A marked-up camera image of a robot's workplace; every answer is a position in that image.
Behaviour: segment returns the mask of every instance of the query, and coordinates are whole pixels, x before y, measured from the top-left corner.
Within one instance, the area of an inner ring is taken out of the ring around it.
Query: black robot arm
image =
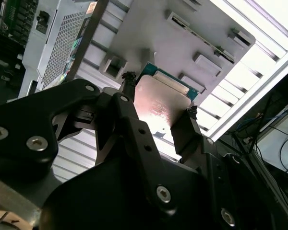
[[[33,218],[2,197],[0,205],[40,230],[288,229],[288,213],[268,186],[201,134],[196,107],[171,128],[182,156],[173,162],[159,155],[139,120],[134,84],[124,87],[130,95],[74,80],[0,106],[0,189],[13,195],[40,194],[60,141],[87,128],[97,143],[96,166],[48,192],[46,201],[31,199]]]

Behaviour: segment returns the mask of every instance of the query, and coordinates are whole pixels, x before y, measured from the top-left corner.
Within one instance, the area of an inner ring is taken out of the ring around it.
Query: electronic equipment
[[[0,65],[19,97],[62,82],[97,1],[0,0]]]

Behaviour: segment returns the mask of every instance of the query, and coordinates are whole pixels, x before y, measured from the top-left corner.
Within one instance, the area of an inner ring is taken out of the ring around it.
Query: sticker
[[[87,11],[86,11],[86,14],[88,14],[88,13],[93,13],[96,4],[97,4],[97,2],[91,2],[90,5],[88,6],[88,9],[87,9]]]

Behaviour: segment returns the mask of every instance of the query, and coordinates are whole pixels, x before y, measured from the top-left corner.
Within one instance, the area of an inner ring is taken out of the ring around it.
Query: rectangular cutout
[[[229,37],[243,48],[249,47],[252,44],[249,37],[237,29],[232,29],[232,33],[229,34]]]
[[[169,12],[169,16],[167,17],[167,20],[172,23],[173,25],[175,25],[176,27],[180,27],[186,31],[188,31],[189,33],[191,33],[192,35],[196,36],[197,38],[199,38],[202,42],[204,42],[206,45],[208,45],[209,47],[211,47],[213,49],[214,52],[220,53],[220,55],[222,55],[225,59],[227,59],[229,62],[231,63],[235,63],[234,59],[231,58],[230,56],[226,55],[222,50],[220,50],[219,48],[215,47],[213,44],[211,44],[210,42],[208,42],[207,40],[205,40],[202,36],[200,36],[199,34],[197,34],[195,31],[193,31],[191,28],[189,28],[189,23],[186,22],[185,20],[183,20],[181,17],[179,17],[177,14],[175,14],[174,12]]]
[[[181,79],[183,82],[187,83],[191,87],[193,87],[195,90],[197,90],[199,93],[203,93],[206,88],[200,84],[198,84],[195,80],[189,78],[188,76],[184,75],[183,73],[179,76],[179,79]]]
[[[217,77],[220,72],[222,71],[222,68],[213,63],[211,60],[206,58],[204,55],[197,53],[193,57],[193,61],[197,66],[205,70],[207,73],[211,74],[212,76]]]
[[[200,6],[202,5],[196,0],[183,0],[183,2],[188,5],[193,11],[199,11]]]

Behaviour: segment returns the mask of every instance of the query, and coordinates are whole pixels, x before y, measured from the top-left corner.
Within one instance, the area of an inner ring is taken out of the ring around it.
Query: ventilation grille
[[[72,44],[76,39],[85,16],[84,12],[66,15],[51,52],[45,75],[42,79],[43,89],[63,73]]]

